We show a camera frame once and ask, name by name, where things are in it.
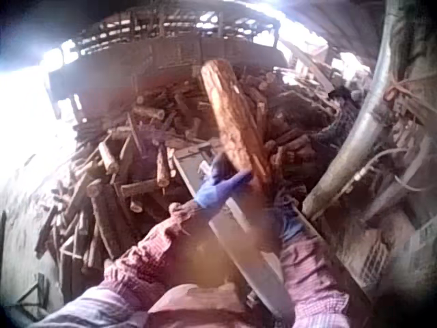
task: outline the wooden log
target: wooden log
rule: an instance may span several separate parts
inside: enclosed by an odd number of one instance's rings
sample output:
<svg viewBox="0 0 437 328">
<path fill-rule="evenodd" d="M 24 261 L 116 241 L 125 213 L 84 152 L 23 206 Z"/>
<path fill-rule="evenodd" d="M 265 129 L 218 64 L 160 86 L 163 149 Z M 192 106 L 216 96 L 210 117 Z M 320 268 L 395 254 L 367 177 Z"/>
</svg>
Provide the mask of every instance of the wooden log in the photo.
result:
<svg viewBox="0 0 437 328">
<path fill-rule="evenodd" d="M 141 182 L 124 184 L 120 187 L 121 194 L 124 198 L 141 195 L 143 193 L 151 193 L 160 187 L 156 183 L 156 179 L 150 179 Z"/>
<path fill-rule="evenodd" d="M 175 101 L 176 101 L 176 104 L 178 104 L 179 112 L 184 117 L 185 122 L 188 125 L 191 125 L 191 122 L 193 120 L 193 115 L 191 113 L 191 110 L 186 105 L 186 100 L 185 100 L 184 95 L 182 95 L 182 94 L 175 94 Z"/>
<path fill-rule="evenodd" d="M 100 235 L 100 229 L 97 222 L 94 225 L 93 238 L 89 246 L 88 262 L 87 266 L 89 268 L 94 268 L 98 270 L 103 270 L 103 240 Z"/>
<path fill-rule="evenodd" d="M 81 209 L 81 204 L 83 202 L 83 198 L 86 196 L 87 186 L 93 180 L 94 179 L 88 173 L 85 173 L 81 177 L 81 179 L 77 182 L 77 185 L 74 188 L 74 194 L 73 194 L 73 196 L 71 198 L 71 202 L 68 205 L 68 207 L 67 207 L 67 209 L 66 209 L 66 211 L 64 213 L 64 218 L 65 218 L 66 223 L 68 225 L 73 220 L 74 216 Z"/>
<path fill-rule="evenodd" d="M 292 140 L 284 145 L 286 150 L 297 151 L 310 143 L 307 135 L 301 135 L 299 138 Z"/>
<path fill-rule="evenodd" d="M 118 173 L 113 174 L 111 178 L 111 185 L 116 182 L 123 184 L 128 182 L 129 168 L 134 160 L 134 151 L 135 143 L 132 135 L 129 135 L 129 137 L 124 142 L 122 151 L 120 152 L 119 171 Z"/>
<path fill-rule="evenodd" d="M 100 152 L 100 156 L 102 157 L 104 168 L 106 169 L 107 174 L 118 173 L 120 166 L 115 157 L 111 154 L 107 142 L 100 142 L 98 144 L 98 150 Z"/>
<path fill-rule="evenodd" d="M 135 145 L 137 145 L 139 154 L 141 156 L 141 158 L 146 157 L 145 153 L 145 146 L 143 141 L 141 140 L 140 136 L 139 136 L 139 132 L 138 132 L 138 128 L 137 128 L 137 123 L 136 121 L 133 119 L 133 117 L 131 116 L 130 113 L 128 113 L 128 124 L 130 127 L 130 131 L 132 132 L 132 137 L 134 138 L 135 141 Z"/>
<path fill-rule="evenodd" d="M 153 107 L 146 107 L 142 105 L 135 105 L 132 112 L 141 116 L 142 118 L 156 118 L 157 120 L 164 120 L 165 110 Z"/>
<path fill-rule="evenodd" d="M 158 156 L 156 157 L 156 184 L 165 188 L 170 184 L 170 167 L 167 158 L 167 147 L 163 143 L 158 146 Z"/>
<path fill-rule="evenodd" d="M 64 296 L 64 303 L 67 304 L 72 300 L 72 257 L 74 237 L 71 236 L 61 247 L 59 263 L 59 284 Z"/>
<path fill-rule="evenodd" d="M 264 194 L 271 181 L 271 169 L 231 65 L 225 60 L 208 61 L 201 73 L 229 160 L 238 170 L 251 169 L 252 187 Z"/>
<path fill-rule="evenodd" d="M 199 133 L 199 129 L 200 129 L 200 124 L 201 124 L 200 118 L 193 118 L 193 126 L 187 131 L 185 131 L 185 137 L 188 140 L 193 140 L 194 138 L 197 138 L 197 134 Z"/>
<path fill-rule="evenodd" d="M 143 198 L 141 197 L 141 195 L 135 195 L 131 197 L 130 210 L 134 213 L 143 212 Z"/>
<path fill-rule="evenodd" d="M 40 232 L 38 234 L 38 241 L 36 242 L 36 246 L 34 249 L 36 253 L 36 258 L 38 260 L 44 255 L 47 250 L 46 243 L 49 236 L 51 235 L 50 232 L 52 228 L 52 222 L 57 213 L 57 206 L 53 205 L 50 209 L 50 212 L 48 212 L 46 219 L 44 220 L 44 224 L 40 229 Z"/>
<path fill-rule="evenodd" d="M 277 145 L 283 146 L 291 140 L 295 140 L 296 138 L 300 137 L 302 134 L 303 132 L 299 128 L 292 128 L 282 136 L 278 137 L 275 141 Z"/>
<path fill-rule="evenodd" d="M 90 198 L 93 205 L 94 217 L 100 229 L 104 246 L 112 259 L 118 258 L 122 254 L 122 251 L 117 239 L 115 227 L 108 213 L 107 202 L 103 192 L 103 183 L 101 179 L 97 179 L 89 185 L 88 195 L 91 195 Z"/>
</svg>

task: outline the blue glove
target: blue glove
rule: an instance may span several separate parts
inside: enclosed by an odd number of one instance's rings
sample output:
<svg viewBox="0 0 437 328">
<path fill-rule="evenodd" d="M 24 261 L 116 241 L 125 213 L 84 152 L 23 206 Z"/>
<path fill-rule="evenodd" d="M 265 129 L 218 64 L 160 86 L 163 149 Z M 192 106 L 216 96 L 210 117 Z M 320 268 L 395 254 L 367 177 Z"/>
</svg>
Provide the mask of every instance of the blue glove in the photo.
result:
<svg viewBox="0 0 437 328">
<path fill-rule="evenodd" d="M 202 208 L 220 209 L 234 191 L 252 180 L 250 170 L 240 171 L 227 179 L 229 172 L 226 172 L 226 161 L 224 154 L 213 160 L 209 178 L 194 196 L 194 200 Z"/>
</svg>

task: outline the person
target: person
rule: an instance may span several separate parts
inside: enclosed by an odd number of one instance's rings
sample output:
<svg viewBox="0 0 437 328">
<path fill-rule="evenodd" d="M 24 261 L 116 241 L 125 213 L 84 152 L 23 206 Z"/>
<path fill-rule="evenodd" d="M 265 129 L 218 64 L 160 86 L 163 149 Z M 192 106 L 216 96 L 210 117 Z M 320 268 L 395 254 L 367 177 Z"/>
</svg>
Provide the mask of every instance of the person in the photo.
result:
<svg viewBox="0 0 437 328">
<path fill-rule="evenodd" d="M 169 219 L 104 271 L 104 280 L 32 327 L 260 327 L 233 284 L 172 286 L 181 241 L 208 229 L 227 198 L 252 179 L 249 171 L 228 176 L 223 156 L 185 204 L 172 204 Z M 323 247 L 290 211 L 274 215 L 282 248 L 285 287 L 295 305 L 293 327 L 349 327 L 349 295 L 340 290 Z"/>
</svg>

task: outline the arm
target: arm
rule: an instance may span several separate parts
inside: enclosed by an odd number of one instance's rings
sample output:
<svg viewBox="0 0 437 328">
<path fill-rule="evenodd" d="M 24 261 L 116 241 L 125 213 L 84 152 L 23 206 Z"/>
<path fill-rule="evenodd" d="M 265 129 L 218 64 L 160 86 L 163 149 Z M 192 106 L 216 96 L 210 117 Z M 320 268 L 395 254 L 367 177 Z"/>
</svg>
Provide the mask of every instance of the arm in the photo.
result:
<svg viewBox="0 0 437 328">
<path fill-rule="evenodd" d="M 281 252 L 285 287 L 296 304 L 294 328 L 349 327 L 349 295 L 341 292 L 317 238 L 300 232 Z"/>
<path fill-rule="evenodd" d="M 104 281 L 32 327 L 144 326 L 147 310 L 164 295 L 174 250 L 184 236 L 207 227 L 209 211 L 194 201 L 172 204 L 169 219 L 154 226 L 104 272 Z"/>
</svg>

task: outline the checkered sleeve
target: checkered sleeve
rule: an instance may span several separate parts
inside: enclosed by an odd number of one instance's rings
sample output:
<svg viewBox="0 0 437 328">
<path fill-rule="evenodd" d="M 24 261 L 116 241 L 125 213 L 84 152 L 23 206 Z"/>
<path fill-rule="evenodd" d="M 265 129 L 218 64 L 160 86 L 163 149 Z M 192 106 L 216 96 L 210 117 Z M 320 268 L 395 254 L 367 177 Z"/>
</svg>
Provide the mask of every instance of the checkered sleeve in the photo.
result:
<svg viewBox="0 0 437 328">
<path fill-rule="evenodd" d="M 184 205 L 172 204 L 171 217 L 155 225 L 136 246 L 117 259 L 104 272 L 100 286 L 108 288 L 137 310 L 148 310 L 165 293 L 166 273 L 173 264 L 172 248 L 175 240 L 189 234 L 189 226 L 199 225 L 205 210 L 194 201 Z"/>
<path fill-rule="evenodd" d="M 349 327 L 349 295 L 340 291 L 317 238 L 301 234 L 281 252 L 285 287 L 300 327 Z"/>
</svg>

